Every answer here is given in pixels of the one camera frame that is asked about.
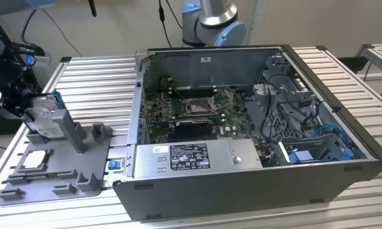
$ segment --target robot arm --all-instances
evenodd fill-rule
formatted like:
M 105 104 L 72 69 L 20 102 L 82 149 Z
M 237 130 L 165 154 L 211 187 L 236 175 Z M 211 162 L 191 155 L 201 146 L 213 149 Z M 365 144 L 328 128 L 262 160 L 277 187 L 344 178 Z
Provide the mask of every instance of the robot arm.
M 191 47 L 241 45 L 246 24 L 230 0 L 187 0 L 183 4 L 183 43 Z

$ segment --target metal frame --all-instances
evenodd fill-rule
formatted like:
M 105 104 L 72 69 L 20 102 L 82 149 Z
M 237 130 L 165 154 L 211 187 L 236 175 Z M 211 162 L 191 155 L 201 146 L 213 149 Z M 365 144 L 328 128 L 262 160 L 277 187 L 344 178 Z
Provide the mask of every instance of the metal frame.
M 349 72 L 340 62 L 316 47 L 297 48 L 296 53 L 304 59 L 308 66 L 321 79 L 322 83 L 336 94 L 336 97 L 354 115 L 367 131 L 382 146 L 382 98 L 373 93 L 371 87 L 360 82 L 357 76 Z M 58 82 L 67 84 L 78 82 L 95 82 L 121 80 L 134 74 L 131 65 L 122 65 L 127 61 L 125 57 L 72 58 L 71 63 L 60 64 L 51 77 L 46 90 L 55 88 Z M 115 66 L 96 66 L 94 63 L 118 63 Z M 80 65 L 75 69 L 83 72 L 67 70 L 70 65 Z M 130 100 L 130 92 L 119 87 L 121 83 L 107 89 L 96 84 L 95 91 L 103 88 L 103 94 L 72 94 L 66 96 L 67 106 L 76 109 L 99 106 L 102 110 L 113 108 L 113 115 L 84 118 L 86 123 L 94 120 L 106 120 L 114 126 L 115 138 L 110 149 L 110 159 L 126 155 L 126 134 L 129 126 L 119 110 L 126 110 L 123 99 Z M 26 128 L 22 127 L 4 156 L 0 160 L 0 188 L 2 181 L 12 172 L 10 167 L 18 163 L 18 153 L 24 151 Z M 121 201 L 109 189 L 109 175 L 105 176 L 105 191 L 98 197 L 70 201 L 52 201 L 47 203 L 0 207 L 0 227 L 46 227 L 46 228 L 381 228 L 382 229 L 382 173 L 372 180 L 358 182 L 345 190 L 330 203 L 297 206 L 289 208 L 269 209 L 261 211 L 233 213 L 226 215 L 173 219 L 158 222 L 135 222 L 130 220 Z
M 364 44 L 356 56 L 365 57 L 382 70 L 382 44 Z

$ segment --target power supply label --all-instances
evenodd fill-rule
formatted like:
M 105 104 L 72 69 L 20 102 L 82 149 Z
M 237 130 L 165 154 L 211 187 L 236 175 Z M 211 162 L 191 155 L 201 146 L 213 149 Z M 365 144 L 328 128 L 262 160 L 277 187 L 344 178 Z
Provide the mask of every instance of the power supply label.
M 170 164 L 173 170 L 210 168 L 206 143 L 170 146 Z

